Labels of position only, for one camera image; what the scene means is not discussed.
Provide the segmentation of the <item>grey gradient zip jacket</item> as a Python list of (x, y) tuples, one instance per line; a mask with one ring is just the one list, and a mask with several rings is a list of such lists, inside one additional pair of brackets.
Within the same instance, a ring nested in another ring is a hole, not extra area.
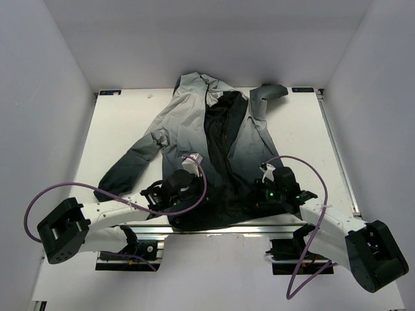
[(168, 177), (185, 154), (198, 153), (207, 178), (206, 199), (197, 207), (192, 202), (172, 207), (172, 227), (199, 231), (282, 214), (281, 207), (255, 198), (254, 182), (263, 175), (262, 163), (273, 160), (275, 167), (282, 166), (266, 112), (269, 101), (287, 93), (282, 85), (265, 84), (245, 95), (208, 75), (181, 76), (169, 104), (99, 181), (96, 199), (106, 202), (130, 192), (157, 154)]

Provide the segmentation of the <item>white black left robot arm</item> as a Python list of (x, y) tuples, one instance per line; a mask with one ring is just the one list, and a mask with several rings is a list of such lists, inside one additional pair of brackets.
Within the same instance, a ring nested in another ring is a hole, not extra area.
[(188, 168), (176, 170), (154, 187), (140, 192), (147, 207), (138, 204), (137, 195), (112, 195), (101, 203), (82, 204), (75, 197), (62, 201), (37, 225), (48, 263), (60, 264), (89, 251), (109, 251), (129, 259), (136, 254), (137, 242), (128, 223), (146, 215), (181, 216), (194, 211), (206, 197), (208, 184), (201, 168)]

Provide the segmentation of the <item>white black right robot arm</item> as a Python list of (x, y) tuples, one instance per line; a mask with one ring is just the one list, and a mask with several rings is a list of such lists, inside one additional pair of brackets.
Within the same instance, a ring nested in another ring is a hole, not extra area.
[(255, 181), (258, 207), (280, 208), (304, 222), (292, 234), (290, 257), (320, 255), (351, 272), (358, 284), (374, 293), (409, 272), (409, 265), (388, 226), (365, 222), (319, 202), (302, 190), (289, 167), (263, 163)]

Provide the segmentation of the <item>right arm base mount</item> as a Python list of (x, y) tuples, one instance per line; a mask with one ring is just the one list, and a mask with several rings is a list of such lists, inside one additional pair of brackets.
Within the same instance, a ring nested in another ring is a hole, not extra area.
[[(270, 240), (270, 249), (265, 255), (271, 259), (273, 275), (292, 275), (295, 266), (300, 259), (291, 239)], [(298, 275), (312, 275), (317, 272), (327, 259), (321, 255), (308, 252), (301, 263)]]

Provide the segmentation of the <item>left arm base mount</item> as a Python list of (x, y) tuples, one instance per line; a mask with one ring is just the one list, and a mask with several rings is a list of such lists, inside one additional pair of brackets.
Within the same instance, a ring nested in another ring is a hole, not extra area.
[(137, 238), (116, 255), (100, 252), (96, 271), (156, 272), (161, 266), (164, 250), (162, 238)]

